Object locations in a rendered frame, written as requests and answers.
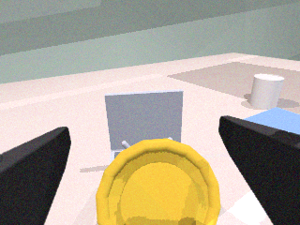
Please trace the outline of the yellow round plate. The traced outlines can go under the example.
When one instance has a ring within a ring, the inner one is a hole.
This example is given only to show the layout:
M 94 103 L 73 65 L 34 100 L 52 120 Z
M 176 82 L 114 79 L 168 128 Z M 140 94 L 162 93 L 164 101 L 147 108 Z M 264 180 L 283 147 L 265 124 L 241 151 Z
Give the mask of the yellow round plate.
M 219 184 L 191 146 L 144 140 L 104 171 L 96 205 L 98 225 L 216 225 Z

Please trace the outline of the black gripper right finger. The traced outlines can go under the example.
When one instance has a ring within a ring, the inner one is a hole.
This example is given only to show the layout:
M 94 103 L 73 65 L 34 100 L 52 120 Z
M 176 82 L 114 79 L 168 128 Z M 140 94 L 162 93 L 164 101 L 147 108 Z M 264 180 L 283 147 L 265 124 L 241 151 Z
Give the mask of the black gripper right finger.
M 273 225 L 300 225 L 300 134 L 229 115 L 218 134 Z

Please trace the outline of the white cylinder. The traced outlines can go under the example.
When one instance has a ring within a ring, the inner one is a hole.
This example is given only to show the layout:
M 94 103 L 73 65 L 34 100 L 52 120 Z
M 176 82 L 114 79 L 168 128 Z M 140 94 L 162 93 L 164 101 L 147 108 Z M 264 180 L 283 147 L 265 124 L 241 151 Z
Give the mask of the white cylinder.
M 254 75 L 249 104 L 259 109 L 276 108 L 283 81 L 284 78 L 278 75 Z

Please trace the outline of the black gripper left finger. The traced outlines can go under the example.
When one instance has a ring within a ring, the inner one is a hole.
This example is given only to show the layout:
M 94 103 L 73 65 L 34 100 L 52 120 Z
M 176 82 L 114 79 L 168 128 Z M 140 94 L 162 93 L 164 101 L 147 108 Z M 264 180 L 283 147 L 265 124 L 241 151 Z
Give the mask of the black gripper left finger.
M 58 127 L 0 154 L 0 225 L 45 224 L 70 146 L 68 127 Z

